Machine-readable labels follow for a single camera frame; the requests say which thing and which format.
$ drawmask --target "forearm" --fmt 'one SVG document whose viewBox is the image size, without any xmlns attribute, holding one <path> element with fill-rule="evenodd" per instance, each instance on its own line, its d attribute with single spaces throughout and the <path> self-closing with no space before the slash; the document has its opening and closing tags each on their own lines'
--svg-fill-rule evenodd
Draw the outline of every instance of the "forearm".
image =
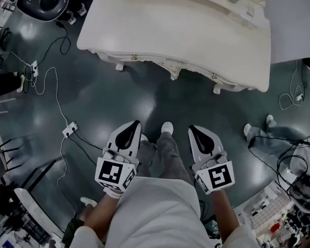
<svg viewBox="0 0 310 248">
<path fill-rule="evenodd" d="M 219 234 L 224 243 L 233 231 L 240 226 L 224 190 L 211 194 L 212 203 L 218 223 Z"/>
<path fill-rule="evenodd" d="M 117 203 L 118 199 L 105 194 L 85 221 L 85 226 L 93 229 L 100 240 L 103 240 L 109 230 Z"/>
</svg>

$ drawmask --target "chair leg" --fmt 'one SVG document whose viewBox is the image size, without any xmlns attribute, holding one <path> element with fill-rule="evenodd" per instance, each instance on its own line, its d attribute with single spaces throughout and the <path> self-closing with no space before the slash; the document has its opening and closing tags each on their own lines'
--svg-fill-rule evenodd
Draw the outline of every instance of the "chair leg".
<svg viewBox="0 0 310 248">
<path fill-rule="evenodd" d="M 19 148 L 13 148 L 13 149 L 5 150 L 5 151 L 3 151 L 2 153 L 9 152 L 9 151 L 16 151 L 16 150 L 18 150 L 18 149 L 19 149 Z"/>
<path fill-rule="evenodd" d="M 14 157 L 10 158 L 10 160 L 6 164 L 9 164 L 12 161 L 12 159 L 14 159 Z"/>
<path fill-rule="evenodd" d="M 17 165 L 17 166 L 14 166 L 14 167 L 12 167 L 12 168 L 10 168 L 10 169 L 7 169 L 6 172 L 9 172 L 9 171 L 14 170 L 14 169 L 16 169 L 16 168 L 19 168 L 19 167 L 21 167 L 21 166 L 22 166 L 21 164 L 20 164 L 20 165 Z"/>
<path fill-rule="evenodd" d="M 36 173 L 36 171 L 38 170 L 38 167 L 36 167 L 32 173 L 26 178 L 26 180 L 23 182 L 23 184 L 21 185 L 21 188 L 25 188 L 26 184 L 30 181 L 30 179 L 32 178 L 32 176 Z"/>
<path fill-rule="evenodd" d="M 35 188 L 35 186 L 39 183 L 39 181 L 47 174 L 47 172 L 53 167 L 56 160 L 52 161 L 44 171 L 37 177 L 37 179 L 30 185 L 30 187 L 27 189 L 29 193 Z"/>
<path fill-rule="evenodd" d="M 1 148 L 2 146 L 6 145 L 7 143 L 11 142 L 11 141 L 12 141 L 12 139 L 9 139 L 9 140 L 6 141 L 5 143 L 2 143 L 2 144 L 0 145 L 0 148 Z"/>
</svg>

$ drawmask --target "gray pants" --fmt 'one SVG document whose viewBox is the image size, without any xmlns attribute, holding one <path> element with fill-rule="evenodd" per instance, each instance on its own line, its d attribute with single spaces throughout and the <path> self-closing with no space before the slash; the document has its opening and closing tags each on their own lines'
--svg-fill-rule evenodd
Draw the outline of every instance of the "gray pants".
<svg viewBox="0 0 310 248">
<path fill-rule="evenodd" d="M 137 176 L 150 177 L 148 166 L 151 159 L 155 156 L 156 151 L 163 163 L 164 171 L 160 178 L 180 179 L 189 184 L 192 184 L 185 166 L 179 156 L 179 150 L 175 140 L 168 132 L 163 132 L 157 140 L 157 150 L 154 144 L 142 141 L 138 151 L 137 158 L 141 165 L 139 166 Z"/>
<path fill-rule="evenodd" d="M 271 156 L 279 158 L 284 152 L 283 156 L 289 157 L 294 153 L 295 148 L 298 146 L 299 142 L 306 139 L 306 136 L 303 135 L 296 129 L 280 126 L 274 120 L 270 120 L 267 124 L 266 133 L 257 127 L 252 127 L 247 135 L 247 142 L 249 143 L 252 138 L 255 138 L 255 143 L 253 148 L 257 148 Z M 266 137 L 282 138 L 288 140 L 296 141 L 282 141 L 280 139 L 270 139 Z"/>
</svg>

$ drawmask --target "floor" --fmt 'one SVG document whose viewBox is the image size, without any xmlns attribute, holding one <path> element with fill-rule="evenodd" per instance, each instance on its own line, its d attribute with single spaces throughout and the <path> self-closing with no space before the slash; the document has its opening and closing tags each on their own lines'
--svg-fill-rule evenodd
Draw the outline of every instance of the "floor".
<svg viewBox="0 0 310 248">
<path fill-rule="evenodd" d="M 89 7 L 92 0 L 84 0 Z M 140 120 L 143 133 L 155 141 L 163 122 L 174 124 L 174 138 L 186 167 L 193 164 L 188 140 L 188 126 L 203 126 L 215 132 L 222 140 L 228 158 L 233 162 L 236 184 L 227 190 L 233 206 L 237 206 L 257 193 L 274 179 L 274 173 L 253 157 L 243 136 L 243 126 L 249 122 L 263 127 L 270 113 L 283 125 L 297 128 L 310 135 L 310 71 L 305 71 L 308 82 L 306 99 L 302 106 L 282 111 L 278 97 L 289 89 L 289 80 L 295 62 L 273 65 L 270 88 L 266 93 L 256 90 L 212 93 L 214 84 L 200 74 L 182 71 L 178 80 L 171 81 L 169 73 L 152 63 L 133 63 L 124 72 L 115 70 L 113 64 L 101 61 L 95 54 L 78 50 L 76 41 L 84 18 L 74 26 L 66 24 L 72 42 L 66 56 L 59 53 L 59 43 L 49 51 L 40 65 L 37 89 L 42 91 L 45 72 L 55 66 L 59 79 L 59 100 L 69 121 L 80 127 L 79 134 L 91 143 L 103 147 L 109 134 L 123 123 Z M 49 44 L 64 30 L 55 23 L 43 23 L 15 12 L 7 23 L 13 32 L 11 50 L 27 63 L 40 60 Z M 5 71 L 22 72 L 24 65 L 9 56 Z M 297 73 L 293 85 L 301 84 Z M 3 140 L 16 137 L 10 145 L 21 145 L 21 155 L 15 164 L 24 163 L 10 176 L 21 183 L 37 166 L 45 166 L 54 159 L 59 161 L 33 191 L 33 196 L 44 211 L 60 227 L 65 228 L 73 217 L 73 210 L 56 187 L 57 179 L 64 173 L 60 160 L 60 144 L 65 121 L 55 99 L 56 79 L 50 71 L 42 96 L 31 88 L 28 94 L 11 93 L 17 101 L 8 104 L 9 113 L 0 115 L 0 133 Z M 82 144 L 95 161 L 100 151 Z M 275 159 L 256 152 L 274 165 Z M 72 141 L 63 144 L 63 154 L 68 172 L 60 187 L 76 210 L 82 205 L 81 196 L 99 200 L 102 188 L 94 181 L 95 166 Z M 197 186 L 200 199 L 210 202 Z"/>
</svg>

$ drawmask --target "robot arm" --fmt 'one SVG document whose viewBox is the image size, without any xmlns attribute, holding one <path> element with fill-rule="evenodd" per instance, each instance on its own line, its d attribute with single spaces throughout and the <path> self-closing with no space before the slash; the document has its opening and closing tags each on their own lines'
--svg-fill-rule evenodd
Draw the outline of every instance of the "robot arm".
<svg viewBox="0 0 310 248">
<path fill-rule="evenodd" d="M 192 170 L 203 191 L 208 195 L 233 185 L 232 162 L 227 160 L 227 153 L 219 137 L 194 125 L 189 127 L 188 134 L 195 162 Z"/>
<path fill-rule="evenodd" d="M 95 181 L 105 188 L 125 192 L 136 175 L 141 123 L 132 121 L 113 131 L 98 157 Z"/>
</svg>

